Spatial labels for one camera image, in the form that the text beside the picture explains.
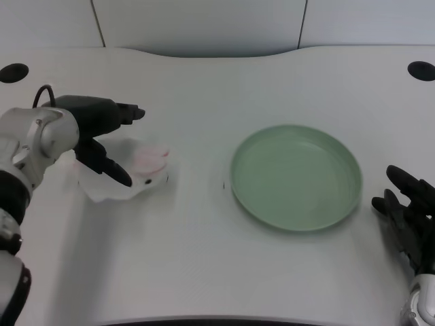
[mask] table surface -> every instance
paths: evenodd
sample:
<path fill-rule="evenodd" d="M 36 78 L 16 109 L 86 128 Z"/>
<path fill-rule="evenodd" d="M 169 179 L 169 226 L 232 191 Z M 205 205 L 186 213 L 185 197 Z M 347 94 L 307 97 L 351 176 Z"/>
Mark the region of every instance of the table surface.
<path fill-rule="evenodd" d="M 395 325 L 412 276 L 370 200 L 393 189 L 389 164 L 435 183 L 435 82 L 408 74 L 416 60 L 434 63 L 435 47 L 204 59 L 103 48 L 3 53 L 0 67 L 23 62 L 30 73 L 0 85 L 2 111 L 30 107 L 49 83 L 57 96 L 138 104 L 145 118 L 110 136 L 171 147 L 168 183 L 128 202 L 89 201 L 71 152 L 47 170 L 22 225 L 19 257 L 33 284 L 17 325 L 183 316 Z M 277 124 L 318 128 L 353 152 L 364 191 L 344 222 L 282 232 L 237 204 L 231 156 Z"/>

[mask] green plate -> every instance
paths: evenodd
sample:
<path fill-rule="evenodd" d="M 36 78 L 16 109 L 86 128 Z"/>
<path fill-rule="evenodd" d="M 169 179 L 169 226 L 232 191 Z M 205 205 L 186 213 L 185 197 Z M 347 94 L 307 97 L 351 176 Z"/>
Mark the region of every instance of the green plate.
<path fill-rule="evenodd" d="M 351 152 L 330 135 L 276 126 L 246 139 L 231 163 L 232 190 L 255 217 L 277 228 L 311 231 L 355 208 L 362 176 Z"/>

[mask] white wall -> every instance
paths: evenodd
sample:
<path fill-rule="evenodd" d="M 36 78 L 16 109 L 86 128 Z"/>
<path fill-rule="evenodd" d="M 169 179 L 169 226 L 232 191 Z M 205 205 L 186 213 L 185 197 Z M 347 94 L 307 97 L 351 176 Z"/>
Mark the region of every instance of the white wall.
<path fill-rule="evenodd" d="M 0 0 L 0 51 L 102 45 L 90 0 Z"/>
<path fill-rule="evenodd" d="M 259 56 L 298 46 L 305 0 L 94 0 L 106 46 Z"/>
<path fill-rule="evenodd" d="M 300 46 L 435 45 L 434 0 L 308 0 Z"/>
<path fill-rule="evenodd" d="M 107 46 L 255 56 L 300 46 L 435 45 L 435 0 L 94 0 Z M 91 0 L 0 0 L 0 52 L 102 46 Z"/>

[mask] white robotic arm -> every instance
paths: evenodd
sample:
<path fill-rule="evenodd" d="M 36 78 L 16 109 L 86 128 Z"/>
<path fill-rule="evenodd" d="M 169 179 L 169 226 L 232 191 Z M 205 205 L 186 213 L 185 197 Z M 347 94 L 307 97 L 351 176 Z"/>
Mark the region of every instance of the white robotic arm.
<path fill-rule="evenodd" d="M 35 107 L 44 89 L 57 107 Z M 93 137 L 145 115 L 136 105 L 105 98 L 55 100 L 49 86 L 40 89 L 37 99 L 33 109 L 13 108 L 0 117 L 0 326 L 14 325 L 30 291 L 31 273 L 15 254 L 22 242 L 20 224 L 47 167 L 74 149 L 77 160 L 96 173 L 131 186 L 128 174 Z"/>

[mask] black hole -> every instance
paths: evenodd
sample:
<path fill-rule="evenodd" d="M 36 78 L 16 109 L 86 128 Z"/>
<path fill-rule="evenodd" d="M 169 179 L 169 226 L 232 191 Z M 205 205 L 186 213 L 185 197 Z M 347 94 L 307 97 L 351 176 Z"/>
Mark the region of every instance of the black hole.
<path fill-rule="evenodd" d="M 435 67 L 428 62 L 415 61 L 408 66 L 408 72 L 414 78 L 424 82 L 435 80 Z"/>
<path fill-rule="evenodd" d="M 13 63 L 0 70 L 0 82 L 12 84 L 24 79 L 29 73 L 29 68 L 22 63 Z"/>

